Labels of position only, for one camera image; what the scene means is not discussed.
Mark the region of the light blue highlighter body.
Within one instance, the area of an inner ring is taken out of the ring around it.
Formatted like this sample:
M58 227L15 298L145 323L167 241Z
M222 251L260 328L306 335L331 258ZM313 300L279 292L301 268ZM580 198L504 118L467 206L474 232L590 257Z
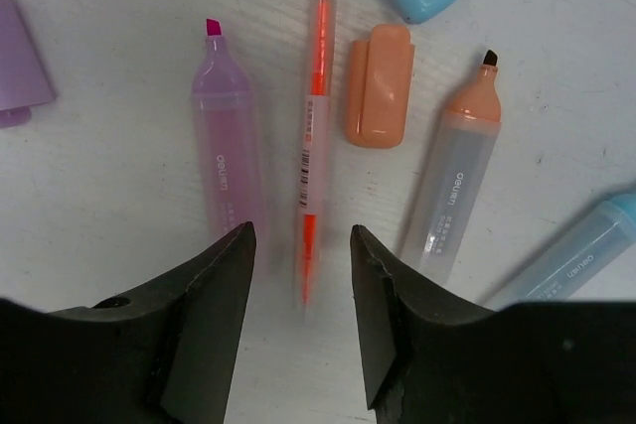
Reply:
M500 310L518 302L563 301L635 244L635 195L596 206L533 263L485 301Z

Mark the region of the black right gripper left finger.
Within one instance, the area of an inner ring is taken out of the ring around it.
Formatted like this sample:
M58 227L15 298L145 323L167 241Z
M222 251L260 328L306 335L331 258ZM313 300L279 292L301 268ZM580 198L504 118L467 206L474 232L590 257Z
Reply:
M221 423L256 249L244 223L93 307L1 302L5 423Z

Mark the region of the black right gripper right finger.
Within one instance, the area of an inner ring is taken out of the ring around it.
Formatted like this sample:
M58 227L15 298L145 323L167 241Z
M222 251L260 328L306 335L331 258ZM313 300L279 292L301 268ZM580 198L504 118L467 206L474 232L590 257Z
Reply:
M381 423L631 423L635 306L533 302L493 312L350 238L367 405Z

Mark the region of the thin orange highlighter pen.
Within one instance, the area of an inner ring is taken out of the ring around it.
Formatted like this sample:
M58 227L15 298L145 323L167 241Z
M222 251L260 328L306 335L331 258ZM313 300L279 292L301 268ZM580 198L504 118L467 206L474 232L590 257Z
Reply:
M304 308L312 302L320 263L321 225L328 177L335 26L336 0L311 0L295 250L298 301Z

